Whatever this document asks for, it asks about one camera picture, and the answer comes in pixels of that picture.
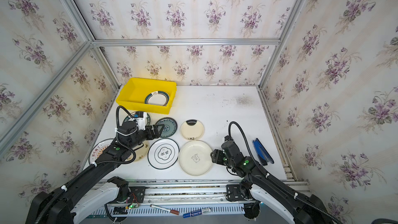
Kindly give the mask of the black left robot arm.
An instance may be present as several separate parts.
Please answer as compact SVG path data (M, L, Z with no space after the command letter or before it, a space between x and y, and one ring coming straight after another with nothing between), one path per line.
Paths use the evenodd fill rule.
M89 191L101 179L121 165L136 160L136 148L144 141L158 139L164 125L146 125L132 117L116 122L116 135L111 144L86 169L50 193L41 192L33 200L27 224L78 224L100 206L114 200L125 201L128 182L118 176L109 179L102 189Z

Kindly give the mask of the large cream plate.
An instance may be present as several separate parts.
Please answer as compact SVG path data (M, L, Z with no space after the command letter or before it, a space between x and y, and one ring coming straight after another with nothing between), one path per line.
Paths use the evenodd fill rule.
M212 168L211 147L203 141L189 141L179 152L178 161L181 169L191 176L201 176Z

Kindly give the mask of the green rim lettered plate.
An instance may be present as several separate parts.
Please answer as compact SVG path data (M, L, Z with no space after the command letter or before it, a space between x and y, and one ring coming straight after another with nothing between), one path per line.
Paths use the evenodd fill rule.
M130 114L133 116L134 119L137 119L137 118L139 117L138 112L130 112ZM151 124L151 117L150 117L150 115L147 113L145 116L146 116L145 125L150 125L150 124ZM123 119L123 122L131 121L131 120L133 120L133 118L131 118L130 115L127 115L127 116Z

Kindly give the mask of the red capped marker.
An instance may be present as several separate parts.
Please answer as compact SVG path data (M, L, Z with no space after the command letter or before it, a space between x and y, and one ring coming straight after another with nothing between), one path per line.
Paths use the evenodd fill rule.
M179 211L175 210L175 209L165 208L165 207L161 207L161 206L154 205L154 204L150 204L150 207L161 210L161 211L165 211L167 213L174 214L177 216L179 215Z

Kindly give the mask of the white plate green striped rim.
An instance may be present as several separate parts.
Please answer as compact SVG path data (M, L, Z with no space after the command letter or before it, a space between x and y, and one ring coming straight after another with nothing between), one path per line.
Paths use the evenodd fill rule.
M170 96L164 91L154 91L145 98L145 104L156 106L167 106Z

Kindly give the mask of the orange sunburst plate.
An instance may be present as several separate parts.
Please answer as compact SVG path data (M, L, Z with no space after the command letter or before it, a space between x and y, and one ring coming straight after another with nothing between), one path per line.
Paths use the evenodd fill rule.
M88 163L91 164L92 162L94 162L104 152L104 150L112 143L112 141L113 139L105 139L96 144L90 151L88 157Z

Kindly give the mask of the yellow plastic bin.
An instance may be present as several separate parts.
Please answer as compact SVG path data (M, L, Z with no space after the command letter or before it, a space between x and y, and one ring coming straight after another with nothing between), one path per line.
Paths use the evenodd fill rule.
M145 104L145 98L154 91L164 91L170 96L167 106ZM121 89L116 103L128 110L169 114L177 92L177 83L155 79L131 78Z

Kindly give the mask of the white plate black flower outline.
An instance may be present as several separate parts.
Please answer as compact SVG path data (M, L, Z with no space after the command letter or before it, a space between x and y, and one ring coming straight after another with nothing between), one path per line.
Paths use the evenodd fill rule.
M157 170L168 169L177 162L179 151L179 146L174 140L160 139L149 148L148 162Z

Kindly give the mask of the dark blue floral plate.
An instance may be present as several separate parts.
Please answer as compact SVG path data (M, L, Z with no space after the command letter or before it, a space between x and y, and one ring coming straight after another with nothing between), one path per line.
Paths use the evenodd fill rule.
M170 117L165 117L158 120L155 125L158 126L159 130L162 130L160 135L161 138L170 138L178 129L176 120Z

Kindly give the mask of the blue marker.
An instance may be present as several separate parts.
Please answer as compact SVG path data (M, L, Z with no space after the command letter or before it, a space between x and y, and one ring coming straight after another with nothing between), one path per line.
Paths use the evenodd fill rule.
M194 211L190 211L190 212L188 212L188 213L184 213L184 214L183 214L183 218L189 218L189 217L200 216L200 215L208 214L208 213L211 213L211 212L212 212L212 210L211 210L210 207L201 208L201 209L197 209L197 210L194 210Z

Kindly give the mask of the pale yellow small plate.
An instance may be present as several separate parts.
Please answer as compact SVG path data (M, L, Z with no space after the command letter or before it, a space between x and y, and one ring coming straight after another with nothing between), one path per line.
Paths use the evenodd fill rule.
M135 151L136 154L134 162L144 159L148 154L149 148L149 141L143 141L140 145L133 148L133 151Z

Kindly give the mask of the blue flat tool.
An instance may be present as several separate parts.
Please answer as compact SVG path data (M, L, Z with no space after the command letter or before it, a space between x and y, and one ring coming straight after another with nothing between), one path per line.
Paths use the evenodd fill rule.
M268 153L268 151L265 149L259 139L253 140L252 143L257 153L259 162L262 166L274 164L274 159L271 157L271 155Z

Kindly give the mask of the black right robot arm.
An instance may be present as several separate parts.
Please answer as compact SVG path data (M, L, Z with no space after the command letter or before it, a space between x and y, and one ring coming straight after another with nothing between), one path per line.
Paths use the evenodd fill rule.
M244 156L232 138L235 125L246 145L249 156ZM241 126L232 121L221 149L210 153L213 163L223 165L242 178L241 195L249 200L262 202L290 224L340 224L341 221L328 213L323 202L315 195L306 196L280 181L257 162L250 150Z

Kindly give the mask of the aluminium rail base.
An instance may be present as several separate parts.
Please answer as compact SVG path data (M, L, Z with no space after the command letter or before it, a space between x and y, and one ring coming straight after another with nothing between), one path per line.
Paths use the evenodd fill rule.
M170 213L150 207L150 204L184 213L210 207L212 215L243 214L245 205L252 203L239 196L239 182L225 181L137 181L129 184L130 198L101 206L91 218L170 216Z

